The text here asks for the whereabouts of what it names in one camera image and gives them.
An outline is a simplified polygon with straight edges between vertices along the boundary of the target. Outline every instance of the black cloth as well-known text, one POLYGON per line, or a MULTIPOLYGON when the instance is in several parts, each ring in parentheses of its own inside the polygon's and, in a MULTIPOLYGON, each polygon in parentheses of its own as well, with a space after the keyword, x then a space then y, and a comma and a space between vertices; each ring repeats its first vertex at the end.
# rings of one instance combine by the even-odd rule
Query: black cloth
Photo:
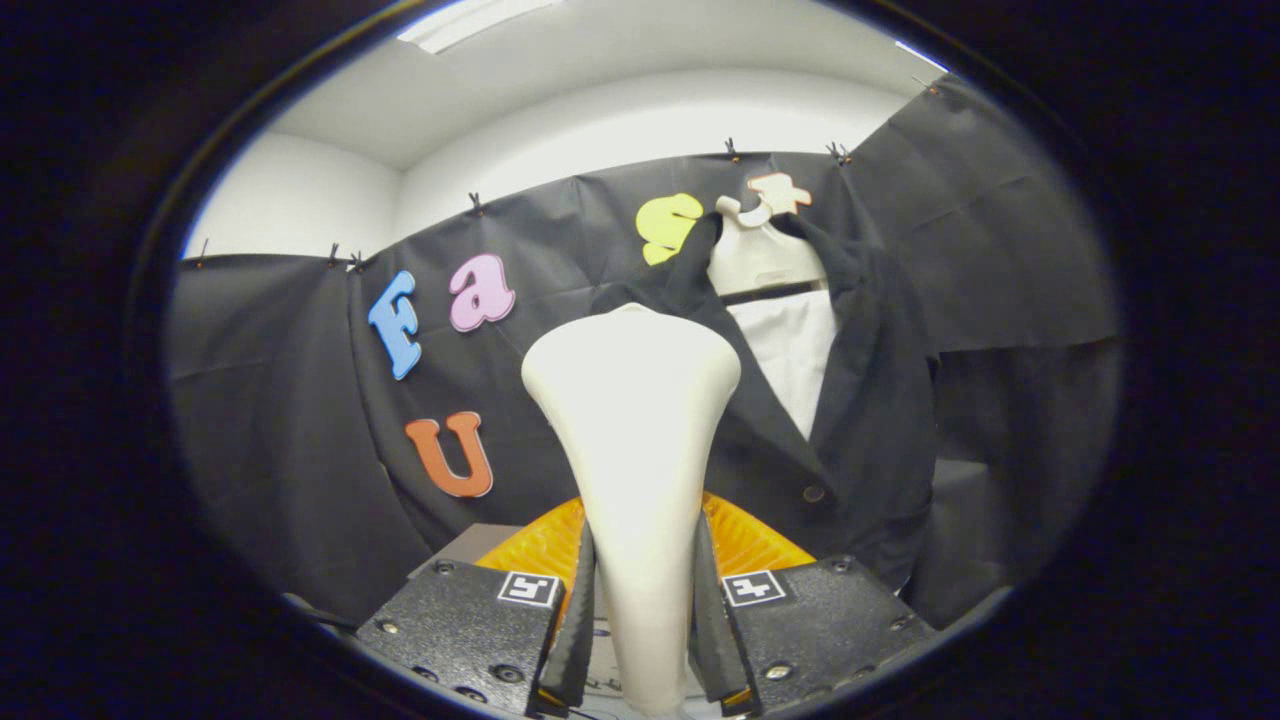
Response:
POLYGON ((707 278, 718 214, 699 220, 672 259, 603 290, 591 311, 639 302, 727 340, 742 378, 712 441, 707 489, 810 553, 851 553, 891 588, 901 587, 924 539, 936 454, 936 356, 919 302, 883 251, 837 241, 803 217, 778 218, 776 225, 813 245, 836 314, 809 439, 707 278))
POLYGON ((905 593, 932 625, 1029 579, 1080 516, 1110 450, 1121 350, 1106 338, 941 355, 933 512, 905 593))
POLYGON ((278 592, 364 620, 429 556, 374 452, 347 278, 323 258, 183 263, 169 387, 206 521, 278 592))
MULTIPOLYGON (((669 158, 558 179, 485 204, 425 228, 372 256, 352 284, 348 323, 360 393, 379 457, 387 464, 415 528, 434 548, 474 523, 524 525, 577 496, 568 460, 541 410, 520 379, 525 351, 561 324, 590 313, 603 287, 649 268, 636 213, 658 197, 695 196, 712 208, 721 195, 750 199, 749 178, 786 172, 809 190, 806 217, 835 236, 858 236, 865 217, 829 155, 749 154, 669 158), (461 333, 449 322, 452 274, 468 259, 502 258, 511 313, 461 333), (408 300, 419 320, 412 340, 421 359, 406 377, 389 372, 388 352, 370 327, 370 307, 401 270, 416 288, 408 300), (438 488, 404 434, 407 423, 474 411, 494 486, 481 497, 458 498, 438 488)), ((442 451, 457 473, 467 462, 457 438, 443 430, 442 451)), ((780 527, 790 533, 791 527, 780 527)))
POLYGON ((1119 333, 1102 228, 1012 115, 943 76, 841 174, 923 299, 940 351, 1062 347, 1119 333))

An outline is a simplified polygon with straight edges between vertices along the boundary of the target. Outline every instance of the screw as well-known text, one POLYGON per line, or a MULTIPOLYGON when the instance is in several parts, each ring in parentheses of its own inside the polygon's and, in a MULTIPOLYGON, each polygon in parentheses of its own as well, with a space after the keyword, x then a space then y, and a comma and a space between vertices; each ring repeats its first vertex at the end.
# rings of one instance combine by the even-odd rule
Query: screw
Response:
POLYGON ((769 680, 783 680, 791 675, 791 666, 786 662, 776 662, 764 671, 764 676, 769 680))
POLYGON ((476 702, 489 702, 489 698, 484 697, 483 694, 477 693, 476 691, 474 691, 471 688, 457 687, 457 688, 453 688, 453 689, 457 691, 457 692, 460 692, 461 694, 463 694, 466 697, 470 697, 471 700, 474 700, 476 702))
POLYGON ((489 671, 503 683, 518 683, 525 679, 525 674, 511 665, 494 665, 489 671))

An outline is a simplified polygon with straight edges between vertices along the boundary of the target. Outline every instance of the black backdrop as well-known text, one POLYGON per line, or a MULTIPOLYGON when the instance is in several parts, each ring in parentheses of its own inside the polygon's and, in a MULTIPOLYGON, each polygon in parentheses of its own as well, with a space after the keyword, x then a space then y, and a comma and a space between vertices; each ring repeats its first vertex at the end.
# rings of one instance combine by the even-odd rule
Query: black backdrop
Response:
MULTIPOLYGON (((646 201, 687 193, 710 210, 728 195, 750 208, 748 179, 772 172, 812 192, 800 213, 833 237, 897 256, 942 357, 936 507, 911 603, 946 625, 1024 578, 1105 455, 1120 333, 1096 220, 1032 137, 955 77, 846 161, 707 155, 586 173, 426 228, 347 273, 325 259, 184 263, 170 372, 211 520, 279 589, 364 619, 472 523, 525 524, 573 497, 520 380, 525 350, 646 268, 635 219, 646 201), (449 279, 484 252, 502 258, 516 302, 458 332, 449 279), (367 315, 402 270, 416 281, 422 350, 397 379, 367 315), (460 411, 483 419, 495 477, 483 497, 438 488, 404 433, 460 411)), ((440 445, 465 473, 454 436, 440 445)))
MULTIPOLYGON (((461 712, 329 646, 192 524, 164 401, 157 329, 182 228, 248 131, 394 31, 403 18, 310 55, 384 4, 50 1, 10 15, 10 291, 36 299, 5 315, 24 341, 5 377, 23 443, 4 527, 19 716, 461 712), (215 151, 195 155, 210 136, 215 151)), ((1073 173, 1107 183, 1130 320, 1119 443, 1071 544, 1024 600, 873 700, 911 717, 1274 710, 1275 634, 1258 623, 1272 601, 1257 588, 1275 491, 1256 482, 1275 468, 1274 167, 1266 78, 1242 72, 1266 67, 1274 10, 858 9, 1014 101, 1073 173)), ((845 717, 849 702, 817 712, 845 717)))

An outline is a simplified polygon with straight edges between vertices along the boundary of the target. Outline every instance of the foam letter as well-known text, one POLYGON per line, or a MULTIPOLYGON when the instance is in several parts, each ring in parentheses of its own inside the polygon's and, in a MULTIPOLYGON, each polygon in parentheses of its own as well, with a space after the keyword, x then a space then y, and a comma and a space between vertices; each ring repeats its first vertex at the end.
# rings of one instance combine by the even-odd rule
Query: foam letter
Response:
POLYGON ((460 333, 471 332, 485 320, 500 320, 516 305, 515 291, 507 288, 502 259, 492 252, 463 263, 449 281, 449 292, 457 295, 449 310, 449 322, 460 333), (467 286, 468 279, 475 282, 467 286))
POLYGON ((703 205, 686 192, 654 197, 636 210, 636 232, 645 238, 644 260, 657 265, 680 252, 689 231, 703 215, 703 205))
POLYGON ((746 181, 746 187, 759 192, 760 200, 773 210, 773 214, 799 213, 796 202, 813 204, 813 196, 809 195, 809 191, 792 184, 791 176, 786 173, 769 173, 751 178, 746 181))
POLYGON ((454 413, 444 420, 444 425, 458 436, 462 455, 471 466, 468 477, 456 475, 444 460, 440 448, 440 424, 435 420, 413 420, 404 425, 404 434, 413 441, 417 456, 431 482, 453 497, 480 497, 493 488, 493 469, 489 456, 480 445, 480 415, 477 413, 454 413))
POLYGON ((401 270, 392 278, 383 296, 369 310, 369 324, 378 329, 387 354, 392 356, 392 375, 402 379, 422 357, 422 346, 411 342, 404 333, 417 332, 417 314, 407 297, 413 292, 413 275, 401 270))

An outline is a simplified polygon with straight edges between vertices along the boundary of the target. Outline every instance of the white plastic hanger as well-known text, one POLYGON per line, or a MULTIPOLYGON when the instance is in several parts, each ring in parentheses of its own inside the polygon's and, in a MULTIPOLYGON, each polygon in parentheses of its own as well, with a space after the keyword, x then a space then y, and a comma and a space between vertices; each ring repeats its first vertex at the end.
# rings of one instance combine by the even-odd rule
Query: white plastic hanger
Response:
POLYGON ((749 213, 742 213, 742 205, 732 197, 722 195, 716 201, 716 211, 724 217, 707 268, 716 293, 726 296, 799 283, 826 287, 827 272, 813 246, 769 224, 774 215, 795 213, 796 202, 808 205, 809 192, 792 186, 785 173, 754 178, 748 187, 760 193, 760 205, 749 213))

